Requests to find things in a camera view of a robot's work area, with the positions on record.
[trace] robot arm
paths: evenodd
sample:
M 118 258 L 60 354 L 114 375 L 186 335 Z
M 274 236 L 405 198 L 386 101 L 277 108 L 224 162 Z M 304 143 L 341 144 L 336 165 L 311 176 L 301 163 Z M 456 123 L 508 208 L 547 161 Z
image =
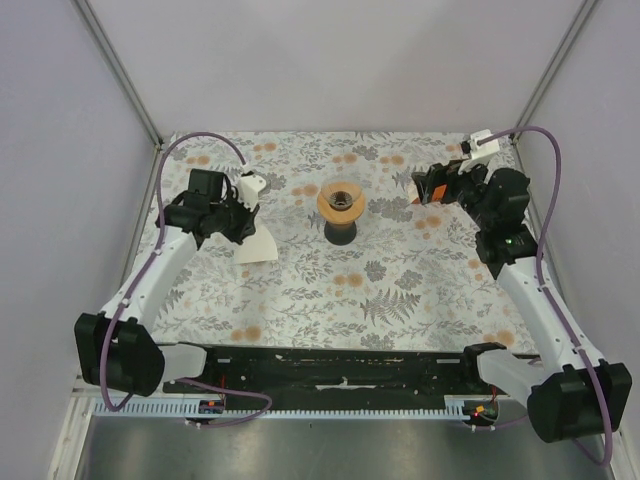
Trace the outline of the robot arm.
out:
M 480 134 L 484 138 L 490 132 Z M 466 158 L 446 166 L 436 164 L 426 174 L 413 175 L 421 203 L 457 202 L 479 227 L 478 256 L 515 303 L 542 361 L 542 367 L 529 365 L 497 343 L 473 345 L 465 349 L 468 375 L 495 385 L 524 405 L 536 433 L 542 440 L 553 442 L 603 433 L 599 405 L 583 361 L 586 358 L 603 387 L 615 430 L 629 396 L 631 376 L 624 364 L 608 364 L 587 339 L 553 285 L 544 261 L 544 278 L 538 278 L 538 245 L 523 224 L 530 200 L 529 179 L 514 169 L 500 168 L 485 183 L 486 165 L 495 147 L 491 152 L 478 151 L 470 139 L 462 144 Z M 580 339 L 579 348 L 571 341 L 542 285 L 550 290 Z
M 224 173 L 191 171 L 188 189 L 164 209 L 165 236 L 153 252 L 155 261 L 138 263 L 99 314 L 82 314 L 76 322 L 76 345 L 87 383 L 100 383 L 100 353 L 107 327 L 122 305 L 108 354 L 109 388 L 148 396 L 162 382 L 202 373 L 204 349 L 180 343 L 158 346 L 149 332 L 176 277 L 205 239 L 219 232 L 239 245 L 252 240 L 256 228 L 261 228 L 256 227 L 255 216 L 260 208 L 258 193 L 265 186 L 265 180 L 251 172 L 241 177 L 236 188 Z M 131 294 L 130 286 L 143 269 Z

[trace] floral mat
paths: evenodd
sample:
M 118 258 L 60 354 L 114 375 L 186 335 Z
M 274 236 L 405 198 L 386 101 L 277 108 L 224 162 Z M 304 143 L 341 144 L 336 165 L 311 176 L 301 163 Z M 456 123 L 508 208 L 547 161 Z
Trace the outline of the floral mat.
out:
M 233 264 L 231 245 L 205 241 L 176 279 L 152 332 L 158 342 L 454 351 L 498 340 L 535 345 L 515 306 L 475 252 L 476 227 L 456 205 L 411 205 L 411 173 L 460 154 L 462 134 L 332 132 L 228 134 L 269 187 L 262 218 L 280 258 Z M 514 166 L 506 143 L 492 169 Z M 169 201 L 192 168 L 241 173 L 211 138 L 180 146 L 167 162 Z M 324 238 L 316 197 L 336 175 L 362 185 L 367 207 L 350 245 Z M 150 209 L 139 252 L 156 238 Z

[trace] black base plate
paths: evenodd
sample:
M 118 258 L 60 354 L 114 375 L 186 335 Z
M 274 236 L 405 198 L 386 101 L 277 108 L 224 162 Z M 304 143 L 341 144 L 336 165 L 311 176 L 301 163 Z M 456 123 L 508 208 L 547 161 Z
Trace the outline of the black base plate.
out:
M 535 355 L 521 355 L 534 358 Z M 208 347 L 198 380 L 234 390 L 262 392 L 272 410 L 398 410 L 443 408 L 444 395 L 490 395 L 491 388 L 465 372 L 462 353 Z M 375 385 L 354 390 L 316 385 Z M 202 390 L 180 383 L 166 393 Z M 228 397 L 227 408 L 259 409 L 262 400 Z

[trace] white wall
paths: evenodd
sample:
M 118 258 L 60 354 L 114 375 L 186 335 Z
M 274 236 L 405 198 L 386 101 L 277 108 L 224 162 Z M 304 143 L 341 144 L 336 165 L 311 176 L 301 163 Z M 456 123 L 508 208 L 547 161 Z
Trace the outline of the white wall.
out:
M 68 0 L 0 2 L 0 477 L 44 478 L 73 325 L 115 290 L 152 146 Z
M 602 2 L 536 113 L 564 156 L 551 242 L 567 302 L 610 360 L 635 378 L 625 414 L 640 446 L 640 3 Z M 546 210 L 551 148 L 534 134 L 520 152 Z
M 92 0 L 163 134 L 512 126 L 580 0 Z

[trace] white cable tray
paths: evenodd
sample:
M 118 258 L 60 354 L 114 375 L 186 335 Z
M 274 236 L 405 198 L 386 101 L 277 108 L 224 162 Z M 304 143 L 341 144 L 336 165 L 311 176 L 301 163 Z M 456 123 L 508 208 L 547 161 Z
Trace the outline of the white cable tray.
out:
M 237 418 L 244 417 L 255 410 L 227 410 L 223 414 L 200 413 L 201 400 L 194 398 L 145 398 L 132 399 L 119 412 L 107 410 L 102 399 L 95 400 L 93 415 L 99 417 L 155 417 L 155 418 Z M 371 420 L 468 420 L 462 413 L 464 401 L 445 399 L 445 408 L 437 410 L 279 410 L 270 411 L 260 418 L 275 419 L 371 419 Z

